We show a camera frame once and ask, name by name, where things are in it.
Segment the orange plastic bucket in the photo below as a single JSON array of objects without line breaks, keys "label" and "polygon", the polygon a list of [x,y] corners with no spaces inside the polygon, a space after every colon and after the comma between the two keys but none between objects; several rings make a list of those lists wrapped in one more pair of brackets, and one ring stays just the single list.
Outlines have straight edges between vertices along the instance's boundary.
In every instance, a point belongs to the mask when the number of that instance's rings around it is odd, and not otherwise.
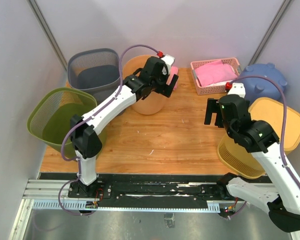
[{"label": "orange plastic bucket", "polygon": [[[149,57],[151,57],[151,55],[146,54],[130,59],[122,68],[122,77],[125,78],[132,75],[138,68],[143,68]],[[138,100],[131,107],[139,114],[153,115],[161,111],[167,102],[167,97],[156,92],[151,92],[147,98]]]}]

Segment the blue plastic bucket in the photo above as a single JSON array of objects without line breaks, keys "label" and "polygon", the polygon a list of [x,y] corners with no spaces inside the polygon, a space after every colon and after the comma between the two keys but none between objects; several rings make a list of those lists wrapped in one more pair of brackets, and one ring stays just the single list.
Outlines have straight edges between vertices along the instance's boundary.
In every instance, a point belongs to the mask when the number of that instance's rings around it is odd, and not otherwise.
[{"label": "blue plastic bucket", "polygon": [[245,88],[245,99],[250,102],[250,105],[258,98],[267,97],[273,100],[280,100],[281,94],[278,89],[269,81],[264,80],[264,77],[274,81],[280,89],[284,92],[288,85],[284,75],[276,68],[273,63],[256,63],[248,65],[239,75],[240,78],[248,77],[236,81],[236,83],[243,83]]}]

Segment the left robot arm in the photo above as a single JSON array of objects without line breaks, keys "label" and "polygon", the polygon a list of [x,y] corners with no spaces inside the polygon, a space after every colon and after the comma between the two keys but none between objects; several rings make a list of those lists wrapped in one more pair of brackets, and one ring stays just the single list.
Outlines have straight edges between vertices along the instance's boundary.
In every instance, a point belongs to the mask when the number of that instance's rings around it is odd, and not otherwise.
[{"label": "left robot arm", "polygon": [[103,148],[100,133],[119,113],[146,99],[152,92],[169,98],[179,78],[171,73],[174,62],[174,57],[167,54],[150,56],[144,67],[128,75],[123,84],[99,106],[82,116],[71,118],[73,131],[69,139],[75,150],[79,171],[78,180],[70,184],[68,197],[93,198],[101,191],[95,171],[97,156]]}]

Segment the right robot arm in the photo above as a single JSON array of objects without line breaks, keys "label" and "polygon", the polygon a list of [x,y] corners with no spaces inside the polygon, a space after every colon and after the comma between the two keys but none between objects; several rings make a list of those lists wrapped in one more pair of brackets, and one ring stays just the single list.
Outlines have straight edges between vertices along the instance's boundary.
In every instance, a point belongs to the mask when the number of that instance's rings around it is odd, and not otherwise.
[{"label": "right robot arm", "polygon": [[283,138],[264,120],[253,120],[248,101],[237,94],[220,99],[209,98],[204,123],[211,123],[216,114],[216,126],[224,128],[236,144],[243,147],[262,166],[276,188],[263,190],[227,173],[217,181],[216,193],[222,200],[237,197],[264,211],[282,231],[300,231],[300,177],[283,150]]}]

